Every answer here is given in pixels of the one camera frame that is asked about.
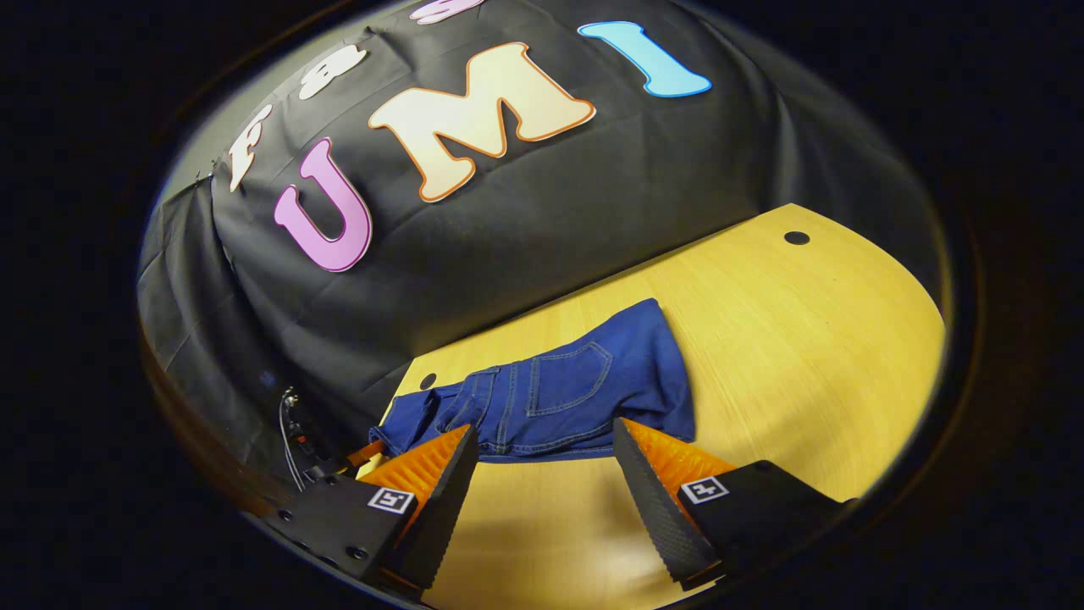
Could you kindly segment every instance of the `blue denim jeans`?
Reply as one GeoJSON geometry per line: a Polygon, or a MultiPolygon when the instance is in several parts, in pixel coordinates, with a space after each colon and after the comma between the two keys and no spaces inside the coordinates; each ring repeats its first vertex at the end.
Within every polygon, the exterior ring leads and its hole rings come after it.
{"type": "Polygon", "coordinates": [[[398,397],[369,438],[397,456],[474,424],[481,462],[604,457],[616,417],[682,441],[696,436],[685,363],[654,298],[568,346],[398,397]]]}

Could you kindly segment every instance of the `cable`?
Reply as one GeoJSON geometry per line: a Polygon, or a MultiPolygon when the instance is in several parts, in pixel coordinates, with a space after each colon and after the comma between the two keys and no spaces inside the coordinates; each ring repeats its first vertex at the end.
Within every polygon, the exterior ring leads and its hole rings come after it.
{"type": "Polygon", "coordinates": [[[301,482],[301,475],[297,470],[297,465],[294,464],[294,456],[289,451],[289,440],[286,438],[286,425],[282,420],[282,408],[286,404],[286,397],[291,390],[293,389],[286,390],[279,401],[279,430],[282,431],[282,442],[286,450],[286,468],[289,470],[289,476],[294,479],[294,484],[297,485],[297,491],[304,492],[305,483],[301,482]]]}

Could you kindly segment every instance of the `orange soft gripper pad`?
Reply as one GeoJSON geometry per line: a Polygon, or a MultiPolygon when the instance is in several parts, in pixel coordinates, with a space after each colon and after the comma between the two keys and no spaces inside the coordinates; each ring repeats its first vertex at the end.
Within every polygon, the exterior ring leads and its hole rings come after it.
{"type": "Polygon", "coordinates": [[[384,441],[377,440],[348,455],[346,459],[350,460],[350,465],[357,468],[373,459],[376,454],[384,452],[385,449],[387,447],[384,446],[384,441]]]}
{"type": "Polygon", "coordinates": [[[411,492],[417,498],[417,507],[414,515],[406,521],[403,533],[410,529],[417,516],[425,508],[425,503],[433,494],[434,488],[440,481],[444,468],[452,459],[455,447],[460,445],[460,440],[466,434],[469,425],[464,425],[455,430],[446,432],[433,441],[423,443],[403,455],[389,460],[376,470],[363,476],[360,481],[382,488],[389,488],[402,492],[411,492]]]}
{"type": "Polygon", "coordinates": [[[678,499],[678,492],[683,483],[697,481],[705,477],[714,477],[723,472],[730,472],[735,467],[717,458],[715,456],[694,447],[688,443],[683,443],[669,434],[664,434],[648,428],[642,424],[620,418],[624,424],[629,434],[636,442],[640,452],[647,458],[655,476],[666,488],[670,498],[674,501],[678,508],[685,514],[685,518],[693,521],[685,507],[678,499]]]}

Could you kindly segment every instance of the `wooden tabletop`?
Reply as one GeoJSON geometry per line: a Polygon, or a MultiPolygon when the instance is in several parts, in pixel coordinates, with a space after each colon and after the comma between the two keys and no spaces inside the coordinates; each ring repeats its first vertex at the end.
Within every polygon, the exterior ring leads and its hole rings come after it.
{"type": "MultiPolygon", "coordinates": [[[[770,459],[861,496],[922,416],[944,326],[929,295],[857,233],[791,204],[414,360],[397,391],[462,381],[658,299],[688,371],[695,445],[770,459]],[[790,231],[809,235],[797,245],[790,231]]],[[[479,464],[423,600],[441,609],[657,608],[670,581],[612,457],[479,464]]]]}

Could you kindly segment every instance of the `cream letter m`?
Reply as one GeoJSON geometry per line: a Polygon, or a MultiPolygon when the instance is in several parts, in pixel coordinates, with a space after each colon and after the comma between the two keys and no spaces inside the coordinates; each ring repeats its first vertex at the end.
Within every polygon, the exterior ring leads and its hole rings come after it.
{"type": "Polygon", "coordinates": [[[467,62],[467,93],[453,95],[411,88],[388,100],[369,118],[373,129],[387,127],[422,172],[418,194],[440,200],[474,176],[470,158],[456,158],[438,135],[492,157],[507,142],[501,102],[519,120],[516,137],[537,142],[582,125],[595,115],[591,102],[569,95],[527,56],[527,44],[493,47],[467,62]]]}

